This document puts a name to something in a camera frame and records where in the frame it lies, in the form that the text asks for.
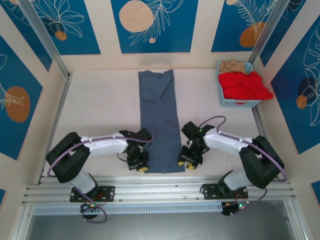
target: blue basket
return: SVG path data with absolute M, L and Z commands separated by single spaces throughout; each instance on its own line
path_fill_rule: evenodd
M 216 69 L 216 82 L 218 83 L 218 92 L 219 92 L 219 100 L 220 100 L 220 106 L 221 107 L 236 107 L 236 108 L 253 108 L 255 105 L 261 102 L 261 100 L 235 100 L 235 99 L 225 99 L 222 87 L 219 82 L 219 65 L 222 63 L 222 61 L 219 61 L 217 63 L 217 69 Z M 253 67 L 251 63 L 245 62 L 244 63 L 244 69 L 249 74 L 253 71 Z

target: gray cloth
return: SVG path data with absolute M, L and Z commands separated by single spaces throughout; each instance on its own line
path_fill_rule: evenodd
M 177 164 L 182 149 L 178 122 L 174 71 L 139 72 L 141 128 L 154 137 L 147 149 L 150 161 L 147 173 L 178 173 L 185 167 Z

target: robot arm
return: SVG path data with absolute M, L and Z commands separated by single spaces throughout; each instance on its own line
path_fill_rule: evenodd
M 148 168 L 148 152 L 140 148 L 146 143 L 134 139 L 146 142 L 151 140 L 152 136 L 145 128 L 137 133 L 123 130 L 113 135 L 92 138 L 80 137 L 76 132 L 71 132 L 46 155 L 46 160 L 52 165 L 65 151 L 79 145 L 74 151 L 63 156 L 52 170 L 60 183 L 70 183 L 84 194 L 88 194 L 98 187 L 93 177 L 82 170 L 90 158 L 104 154 L 127 153 L 130 170 L 145 171 Z
M 178 159 L 178 164 L 189 162 L 188 168 L 195 169 L 203 163 L 202 155 L 211 148 L 223 150 L 236 157 L 240 157 L 243 168 L 232 170 L 225 174 L 219 181 L 218 188 L 224 196 L 239 188 L 254 185 L 264 189 L 280 173 L 280 170 L 266 156 L 253 148 L 253 144 L 268 153 L 282 168 L 284 163 L 263 136 L 254 139 L 242 138 L 224 132 L 217 132 L 214 126 L 206 125 L 197 127 L 191 121 L 183 128 L 182 132 L 189 139 L 188 146 L 183 146 Z

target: folded clothes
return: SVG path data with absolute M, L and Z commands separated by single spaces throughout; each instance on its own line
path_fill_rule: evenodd
M 245 63 L 243 61 L 223 61 L 219 64 L 219 72 L 220 73 L 234 73 L 234 72 L 241 72 L 247 74 L 245 70 Z
M 252 71 L 227 72 L 218 75 L 225 99 L 234 100 L 269 100 L 273 94 L 262 84 L 259 74 Z

